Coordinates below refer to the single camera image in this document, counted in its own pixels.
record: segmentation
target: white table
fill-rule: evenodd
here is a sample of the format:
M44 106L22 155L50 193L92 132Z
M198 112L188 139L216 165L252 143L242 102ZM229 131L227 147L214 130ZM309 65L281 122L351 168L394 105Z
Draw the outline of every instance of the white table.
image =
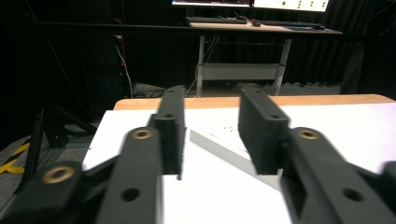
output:
M290 127L325 133L346 160L363 168L379 172L383 161L396 160L396 103L281 108L291 118ZM146 126L154 112L107 111L84 159L84 169L116 156L123 136ZM189 141L191 127L235 122L237 108L186 109L185 115L188 130L182 180L163 177L164 223L290 223L279 191Z

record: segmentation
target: desk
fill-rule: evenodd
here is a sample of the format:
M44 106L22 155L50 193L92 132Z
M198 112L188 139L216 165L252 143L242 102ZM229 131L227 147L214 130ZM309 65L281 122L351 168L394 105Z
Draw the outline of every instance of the desk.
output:
M382 147L396 148L393 139L396 126L389 125L396 121L396 103L386 97L273 96L272 99L290 116L291 125L321 129L340 151L358 148L349 150L352 154L348 154L348 150L343 154L346 158L356 159L357 164L373 158L374 165L370 162L368 165L376 167L378 161L384 159L384 154L380 153ZM105 113L99 125L84 159L84 169L117 155L125 133L145 126L159 102L159 99L117 102L114 110ZM235 120L239 99L187 98L185 103L188 130L182 180L177 181L174 176L163 177L164 223L290 223L279 191L189 141L190 127ZM356 151L361 154L372 145L375 145L372 148L375 154L365 153L361 158L363 161L353 154ZM391 153L385 155L386 159L396 160L396 153Z
M222 29L222 30L240 30L251 32L274 32L274 33L302 33L311 35L340 35L340 32L334 30L312 30L309 28L288 29L281 26L266 26L260 27L247 24L223 24L223 23L199 23L191 22L191 27L206 28L206 29ZM291 39L286 38L283 44L282 54L279 63L205 63L205 36L200 37L200 47L197 67L197 87L196 95L201 97L203 80L260 80L260 79L274 79L274 95L279 95L279 89L282 84L283 74L286 69L286 62L288 60L291 46Z

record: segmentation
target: cable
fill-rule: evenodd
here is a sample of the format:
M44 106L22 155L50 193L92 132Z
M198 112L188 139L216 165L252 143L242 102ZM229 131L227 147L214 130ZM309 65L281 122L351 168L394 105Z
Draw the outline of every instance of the cable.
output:
M212 53L213 53L213 50L215 49L215 46L218 44L218 42L219 42L219 36L216 38L216 40L215 40L215 42L214 42L214 44L213 44L213 47L212 47L212 49L210 50L210 53L209 53L209 56L207 56L207 58L206 58L206 63L209 61L209 59L210 59L210 56L212 55Z
M158 97L161 97L161 96L163 96L163 92L164 92L164 90L156 90L156 91L153 91L153 92L151 93L151 95L150 95L150 98L158 98Z
M134 89L136 91L136 94L134 95L134 98L139 98L139 96L147 98L147 95L143 91L138 90L137 87L135 87Z
M29 5L29 2L27 0L25 0L26 6L29 8L30 13L32 13L33 18L35 19L35 21L37 21L37 18L35 17L35 13L33 12L32 8Z
M122 55L121 55L120 50L119 50L119 47L117 45L116 45L116 50L117 50L117 53L119 54L119 57L122 60L122 63L124 64L125 73L126 73L126 76L128 77L129 87L130 87L130 91L131 91L131 98L134 98L134 89L132 88L132 81L131 81L131 78L129 77L129 73L128 73L128 69L126 67L126 63L123 60Z
M198 64L195 66L195 79L192 82L192 84L190 85L189 89L186 91L186 94L184 95L185 97L187 96L187 94L189 94L189 91L191 90L192 86L194 85L194 83L197 80L197 71L198 71Z
M246 17L244 17L244 16L239 16L239 14L236 13L234 10L233 10L233 14L235 14L236 19L238 19L238 20L243 19L243 20L245 20L245 21L248 21L248 18L246 18Z
M204 57L206 56L206 54L207 54L210 50L213 51L213 48L216 46L217 42L219 41L219 36L217 36L217 40L215 40L215 39L216 39L216 37L213 36L212 43L210 44L209 48L207 48L207 50L206 50L206 52L205 52L205 54L204 54Z

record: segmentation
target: computer monitor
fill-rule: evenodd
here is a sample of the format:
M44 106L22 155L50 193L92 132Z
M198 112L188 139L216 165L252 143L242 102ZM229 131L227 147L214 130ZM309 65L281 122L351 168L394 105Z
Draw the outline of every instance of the computer monitor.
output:
M172 0L174 7L250 7L253 0Z
M326 11L329 0L253 0L253 7L301 11Z

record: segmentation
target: desk leg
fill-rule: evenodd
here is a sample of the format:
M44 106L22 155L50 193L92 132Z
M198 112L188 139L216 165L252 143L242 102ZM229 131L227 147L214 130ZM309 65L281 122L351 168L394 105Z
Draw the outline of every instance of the desk leg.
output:
M205 36L201 35L199 42L199 55L198 55L198 68L197 68L197 89L196 97L201 97L202 93L202 80L203 80L203 68L204 68L204 48L205 48Z
M286 39L283 45L282 56L280 57L279 65L276 69L276 76L274 81L274 95L279 95L280 86L282 85L283 74L286 69L286 62L289 56L289 50L291 46L291 39Z

